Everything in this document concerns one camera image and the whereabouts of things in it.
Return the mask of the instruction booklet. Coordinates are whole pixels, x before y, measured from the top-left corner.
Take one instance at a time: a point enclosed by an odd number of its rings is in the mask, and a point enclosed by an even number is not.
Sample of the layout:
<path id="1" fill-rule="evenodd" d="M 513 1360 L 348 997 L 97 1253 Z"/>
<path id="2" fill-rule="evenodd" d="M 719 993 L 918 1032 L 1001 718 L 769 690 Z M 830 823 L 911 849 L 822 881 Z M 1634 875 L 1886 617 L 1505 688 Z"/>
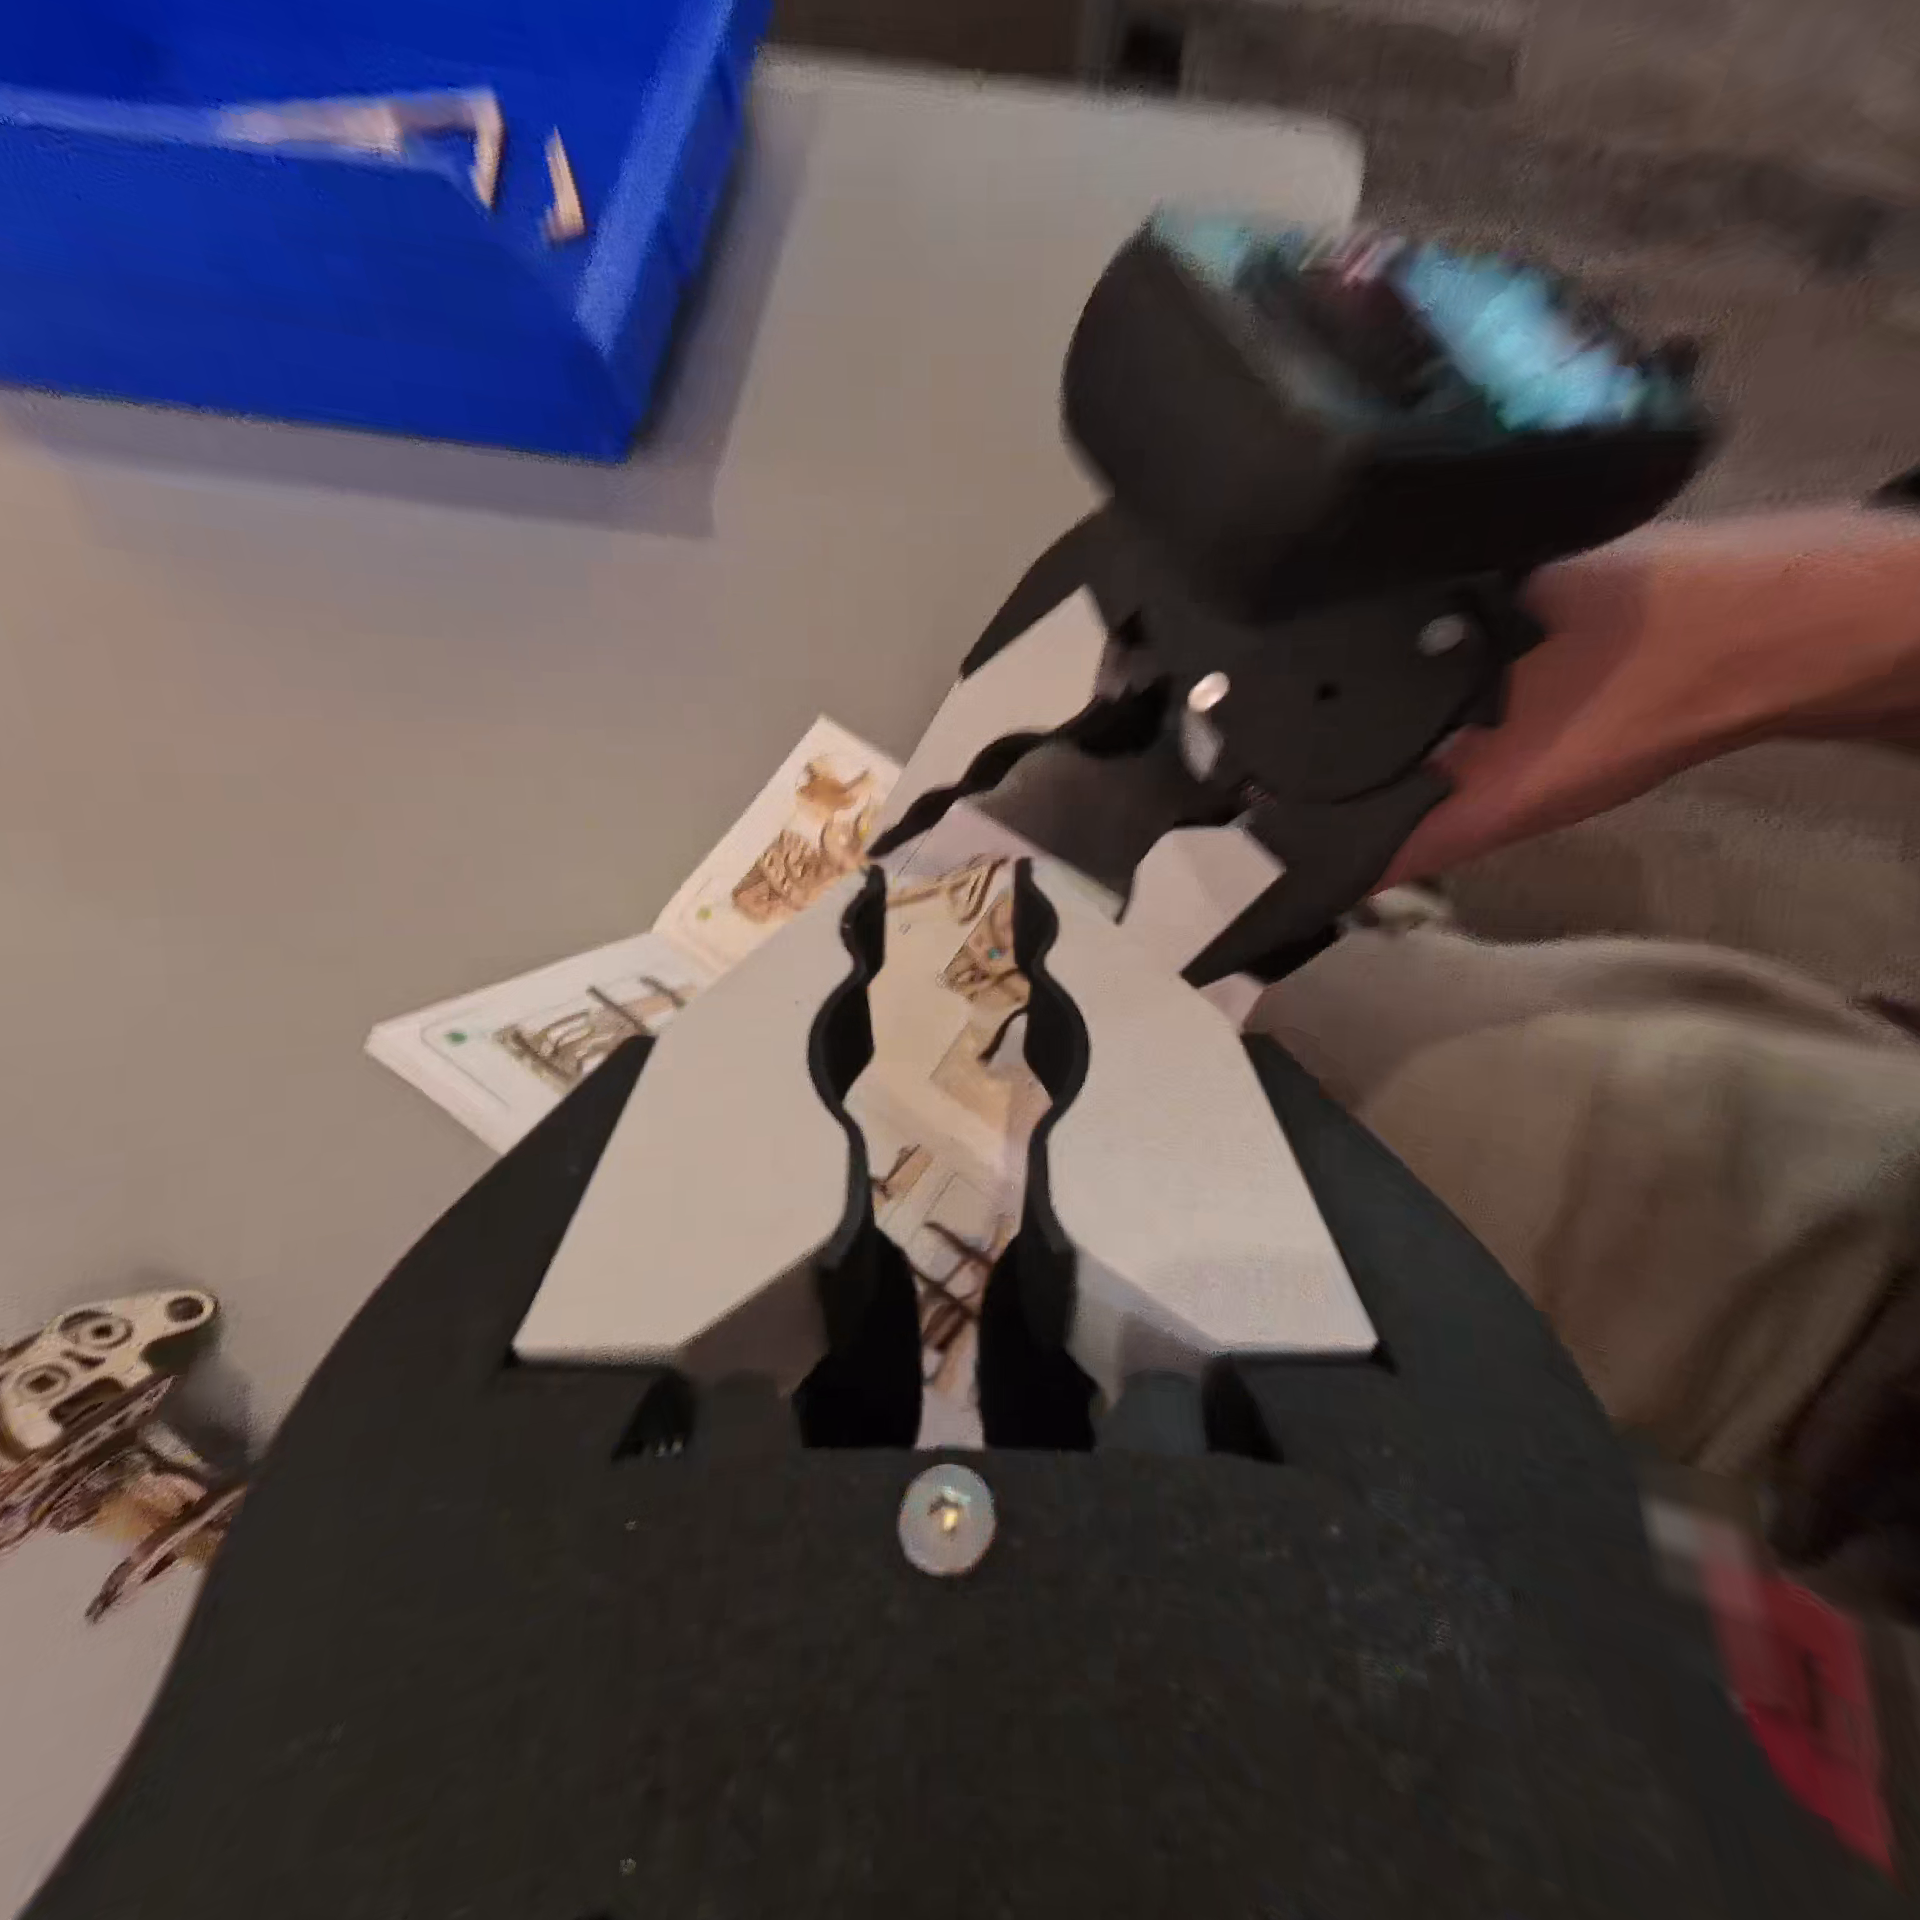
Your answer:
<path id="1" fill-rule="evenodd" d="M 693 867 L 648 935 L 374 1026 L 365 1051 L 488 1142 L 518 1145 L 620 1042 L 656 1038 L 865 867 L 899 766 L 828 716 Z M 1014 856 L 890 856 L 878 1060 L 852 1093 L 882 1228 L 920 1298 L 925 1442 L 976 1433 L 976 1327 L 1014 1238 L 1042 1089 L 1022 1060 Z"/>

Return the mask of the wooden model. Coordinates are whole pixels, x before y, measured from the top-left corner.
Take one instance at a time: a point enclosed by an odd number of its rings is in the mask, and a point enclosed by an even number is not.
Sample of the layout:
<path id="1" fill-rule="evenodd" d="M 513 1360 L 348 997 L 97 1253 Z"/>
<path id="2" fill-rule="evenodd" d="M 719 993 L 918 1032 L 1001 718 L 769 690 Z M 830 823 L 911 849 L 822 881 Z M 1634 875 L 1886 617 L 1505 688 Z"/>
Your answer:
<path id="1" fill-rule="evenodd" d="M 175 1418 L 220 1326 L 213 1291 L 163 1282 L 62 1308 L 3 1343 L 3 1554 L 116 1542 L 91 1625 L 182 1569 L 204 1572 L 249 1495 L 249 1467 L 207 1454 Z"/>

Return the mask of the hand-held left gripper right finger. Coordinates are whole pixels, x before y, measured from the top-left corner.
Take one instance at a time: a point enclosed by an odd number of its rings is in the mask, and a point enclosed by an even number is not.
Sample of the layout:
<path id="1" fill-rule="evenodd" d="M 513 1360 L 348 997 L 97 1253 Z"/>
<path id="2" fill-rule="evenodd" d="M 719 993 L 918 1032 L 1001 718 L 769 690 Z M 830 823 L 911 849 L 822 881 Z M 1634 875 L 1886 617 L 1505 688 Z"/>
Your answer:
<path id="1" fill-rule="evenodd" d="M 1186 1383 L 1203 1424 L 1237 1365 L 1377 1365 L 1235 1023 L 1051 861 L 1014 868 L 1014 954 L 1042 1111 L 979 1309 L 987 1449 L 1092 1452 L 1138 1383 Z"/>

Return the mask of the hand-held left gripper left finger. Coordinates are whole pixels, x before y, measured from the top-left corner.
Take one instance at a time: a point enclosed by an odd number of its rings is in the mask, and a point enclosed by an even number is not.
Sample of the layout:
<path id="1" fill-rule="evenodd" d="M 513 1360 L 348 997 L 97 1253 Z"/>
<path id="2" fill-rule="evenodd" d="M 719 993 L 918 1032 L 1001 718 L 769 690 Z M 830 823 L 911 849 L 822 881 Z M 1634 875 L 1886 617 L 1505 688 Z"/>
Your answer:
<path id="1" fill-rule="evenodd" d="M 808 1445 L 913 1445 L 920 1304 L 852 1114 L 885 957 L 887 879 L 865 868 L 648 1042 L 520 1320 L 520 1365 L 757 1383 Z"/>

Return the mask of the person's right hand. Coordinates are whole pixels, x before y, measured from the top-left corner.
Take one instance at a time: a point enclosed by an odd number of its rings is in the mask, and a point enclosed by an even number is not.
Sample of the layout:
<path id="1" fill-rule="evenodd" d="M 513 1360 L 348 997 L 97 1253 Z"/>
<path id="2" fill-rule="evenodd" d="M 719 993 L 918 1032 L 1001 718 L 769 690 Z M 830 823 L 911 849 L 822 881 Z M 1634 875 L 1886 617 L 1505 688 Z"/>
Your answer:
<path id="1" fill-rule="evenodd" d="M 1749 547 L 1736 518 L 1656 522 L 1536 572 L 1524 609 L 1541 639 L 1511 668 L 1503 718 L 1443 747 L 1448 795 L 1382 883 L 1446 879 L 1696 765 L 1724 734 L 1715 660 Z"/>

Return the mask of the red badge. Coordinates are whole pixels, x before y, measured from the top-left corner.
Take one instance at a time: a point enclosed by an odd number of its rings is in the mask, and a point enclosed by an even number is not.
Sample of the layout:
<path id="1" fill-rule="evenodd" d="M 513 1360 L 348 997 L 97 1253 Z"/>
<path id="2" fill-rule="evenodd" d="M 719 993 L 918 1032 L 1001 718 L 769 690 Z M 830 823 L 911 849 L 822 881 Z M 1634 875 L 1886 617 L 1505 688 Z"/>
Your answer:
<path id="1" fill-rule="evenodd" d="M 1668 1585 L 1709 1621 L 1724 1692 L 1773 1775 L 1853 1858 L 1893 1876 L 1859 1625 L 1779 1572 L 1724 1515 L 1649 1496 L 1645 1524 Z"/>

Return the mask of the blue plastic bin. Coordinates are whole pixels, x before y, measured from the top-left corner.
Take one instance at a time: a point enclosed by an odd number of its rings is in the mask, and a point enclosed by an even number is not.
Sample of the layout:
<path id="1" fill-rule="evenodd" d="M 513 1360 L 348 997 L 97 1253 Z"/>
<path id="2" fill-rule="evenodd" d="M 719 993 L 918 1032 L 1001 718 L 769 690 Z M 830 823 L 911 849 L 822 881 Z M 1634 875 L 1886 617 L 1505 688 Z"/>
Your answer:
<path id="1" fill-rule="evenodd" d="M 3 385 L 622 463 L 707 278 L 769 4 L 6 4 Z M 493 87 L 444 173 L 218 110 Z M 589 215 L 541 237 L 560 130 Z"/>

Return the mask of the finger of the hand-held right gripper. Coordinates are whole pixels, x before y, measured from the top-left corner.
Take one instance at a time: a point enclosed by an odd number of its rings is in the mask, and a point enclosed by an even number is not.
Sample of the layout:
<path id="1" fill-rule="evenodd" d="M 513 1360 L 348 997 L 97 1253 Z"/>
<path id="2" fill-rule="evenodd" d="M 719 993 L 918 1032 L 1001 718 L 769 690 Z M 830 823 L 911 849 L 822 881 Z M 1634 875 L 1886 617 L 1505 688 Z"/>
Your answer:
<path id="1" fill-rule="evenodd" d="M 1119 935 L 1094 942 L 1094 989 L 1111 984 L 1119 945 L 1138 954 L 1138 962 L 1122 964 L 1128 981 L 1165 984 L 1253 907 L 1253 838 L 1244 830 L 1174 830 L 1147 849 L 1145 810 L 1092 773 L 1016 773 L 979 812 L 1108 899 Z"/>
<path id="2" fill-rule="evenodd" d="M 1016 773 L 1092 773 L 1092 747 L 1119 718 L 1108 690 L 993 690 L 987 676 L 949 688 L 908 757 L 878 828 L 871 864 L 913 864 L 935 853 L 1041 853 L 1001 830 L 979 802 Z"/>

